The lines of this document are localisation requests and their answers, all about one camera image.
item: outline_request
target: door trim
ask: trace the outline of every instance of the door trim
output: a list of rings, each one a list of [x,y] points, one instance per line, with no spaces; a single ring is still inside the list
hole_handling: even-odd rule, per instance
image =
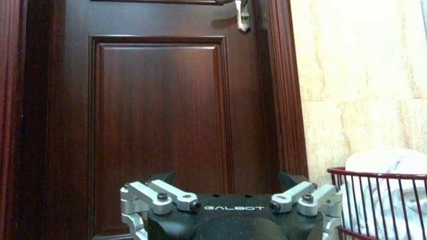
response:
[[[269,0],[269,60],[273,86],[277,154],[280,170],[308,176],[301,97],[293,41],[290,0]],[[23,55],[26,0],[0,1],[0,239],[11,239],[15,231],[13,203],[22,195],[15,179],[19,176],[18,144],[23,95]]]
[[[290,0],[269,1],[268,34],[280,169],[308,177]]]
[[[0,1],[0,239],[13,239],[14,179],[21,124],[23,3]]]

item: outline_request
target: wall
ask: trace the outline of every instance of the wall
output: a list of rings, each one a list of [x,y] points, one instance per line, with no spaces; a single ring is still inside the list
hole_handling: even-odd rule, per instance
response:
[[[292,0],[308,173],[378,146],[427,153],[420,0]]]

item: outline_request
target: door handle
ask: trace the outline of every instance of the door handle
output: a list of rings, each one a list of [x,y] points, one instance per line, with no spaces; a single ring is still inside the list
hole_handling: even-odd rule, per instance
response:
[[[214,0],[217,5],[234,2],[237,11],[237,28],[241,32],[250,31],[250,14],[249,14],[249,1],[248,0]]]

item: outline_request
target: dark brown door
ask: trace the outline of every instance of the dark brown door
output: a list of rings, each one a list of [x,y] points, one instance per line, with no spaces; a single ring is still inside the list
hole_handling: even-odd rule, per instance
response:
[[[118,189],[154,173],[270,193],[254,17],[236,22],[212,0],[53,0],[46,239],[125,233]]]

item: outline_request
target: bolt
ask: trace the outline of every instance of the bolt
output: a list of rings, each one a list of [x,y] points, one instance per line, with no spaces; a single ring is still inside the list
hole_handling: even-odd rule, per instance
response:
[[[201,208],[201,204],[200,204],[198,201],[192,201],[192,202],[189,203],[189,211],[190,211],[193,214],[196,214],[196,213],[198,212],[200,208]]]
[[[168,200],[168,194],[166,194],[165,192],[160,192],[160,193],[157,194],[157,200],[158,200],[160,202],[166,201],[166,200]]]
[[[270,209],[273,214],[277,214],[278,211],[280,211],[280,205],[276,202],[270,202],[269,203],[269,209]]]
[[[305,203],[312,204],[313,201],[314,201],[313,195],[310,195],[310,194],[304,194],[304,195],[301,196],[301,200],[302,200]]]
[[[242,12],[240,15],[241,15],[241,19],[248,19],[249,18],[249,13],[246,13],[246,12]]]

